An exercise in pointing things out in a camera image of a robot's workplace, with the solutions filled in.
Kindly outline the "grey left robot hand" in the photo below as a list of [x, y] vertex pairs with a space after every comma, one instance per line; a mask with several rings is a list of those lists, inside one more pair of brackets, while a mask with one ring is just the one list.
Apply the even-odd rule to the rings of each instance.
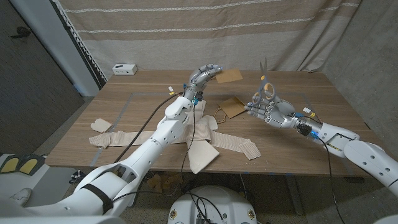
[[183, 97], [192, 100], [203, 100], [203, 90], [206, 83], [210, 81], [218, 72], [222, 71], [222, 67], [215, 64], [204, 65], [192, 72], [187, 87], [184, 90]]

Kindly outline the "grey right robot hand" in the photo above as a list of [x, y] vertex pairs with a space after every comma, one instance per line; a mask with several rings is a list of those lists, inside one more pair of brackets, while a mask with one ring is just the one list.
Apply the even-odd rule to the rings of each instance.
[[244, 109], [249, 115], [265, 121], [275, 128], [294, 128], [298, 118], [294, 116], [295, 108], [276, 96], [272, 101], [259, 96], [253, 96], [254, 102], [249, 102]]

